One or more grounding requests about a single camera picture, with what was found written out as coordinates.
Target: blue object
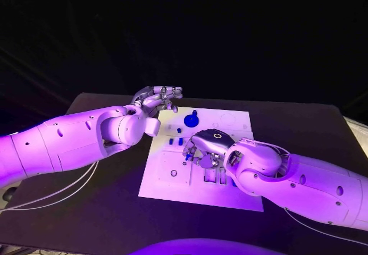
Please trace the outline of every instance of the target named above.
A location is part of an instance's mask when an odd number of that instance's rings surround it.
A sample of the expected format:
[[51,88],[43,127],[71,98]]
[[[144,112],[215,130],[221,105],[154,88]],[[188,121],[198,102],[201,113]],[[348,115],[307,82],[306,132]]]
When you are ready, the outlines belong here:
[[234,180],[232,180],[232,179],[231,179],[231,181],[232,181],[232,186],[234,186],[234,187],[238,187],[238,186],[235,185],[235,182],[234,182]]
[[198,125],[199,119],[196,110],[193,110],[192,114],[186,115],[186,117],[183,118],[183,123],[190,128],[193,128]]

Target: white pegboard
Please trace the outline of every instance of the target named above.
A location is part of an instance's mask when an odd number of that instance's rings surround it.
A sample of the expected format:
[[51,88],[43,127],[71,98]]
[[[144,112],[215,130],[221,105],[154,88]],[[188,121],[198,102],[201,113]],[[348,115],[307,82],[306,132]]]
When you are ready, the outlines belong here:
[[[199,124],[196,127],[186,127],[185,116],[192,114],[193,110],[198,111]],[[208,171],[185,161],[182,155],[189,138],[201,130],[219,129],[235,141],[241,137],[253,139],[250,113],[179,107],[178,113],[160,111],[159,120],[162,127],[152,141],[139,196],[263,211],[261,197],[253,197],[241,192],[234,186],[231,177],[224,174],[224,169]]]

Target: dark curtain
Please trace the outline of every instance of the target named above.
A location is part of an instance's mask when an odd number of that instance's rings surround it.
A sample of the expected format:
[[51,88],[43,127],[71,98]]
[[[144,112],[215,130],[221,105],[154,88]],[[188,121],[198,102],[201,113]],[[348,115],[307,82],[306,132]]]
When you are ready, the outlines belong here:
[[336,105],[368,122],[367,1],[1,1],[0,133],[82,92]]

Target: black tablecloth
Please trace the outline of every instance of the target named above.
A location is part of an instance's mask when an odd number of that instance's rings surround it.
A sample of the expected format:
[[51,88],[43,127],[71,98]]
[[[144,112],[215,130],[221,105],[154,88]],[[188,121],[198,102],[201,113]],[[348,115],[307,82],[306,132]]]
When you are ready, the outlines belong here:
[[[130,103],[131,96],[84,93],[68,114]],[[368,160],[335,106],[183,98],[179,106],[248,111],[254,138],[290,152],[322,159],[368,176]],[[63,202],[0,215],[0,243],[87,254],[127,254],[173,239],[214,238],[258,245],[289,254],[359,254],[368,247],[302,226],[267,199],[264,212],[139,197],[152,138],[102,160],[82,190]],[[22,182],[9,206],[63,188],[87,168]],[[71,194],[38,203],[42,205]],[[368,232],[325,225],[335,235],[368,242]]]

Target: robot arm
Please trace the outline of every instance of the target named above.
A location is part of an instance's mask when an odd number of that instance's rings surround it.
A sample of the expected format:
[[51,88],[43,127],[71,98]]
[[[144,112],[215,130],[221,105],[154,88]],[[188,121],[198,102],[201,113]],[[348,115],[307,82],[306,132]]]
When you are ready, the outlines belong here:
[[81,168],[128,149],[144,133],[156,136],[160,121],[152,117],[162,109],[178,111],[170,98],[182,98],[182,88],[146,87],[124,107],[56,117],[0,137],[0,188],[35,175]]
[[[264,196],[317,222],[368,231],[367,177],[322,160],[283,153],[271,144],[247,138],[231,144],[229,139],[219,130],[201,131],[183,154],[199,166],[224,162],[227,175],[248,195]],[[202,158],[193,157],[196,149]]]

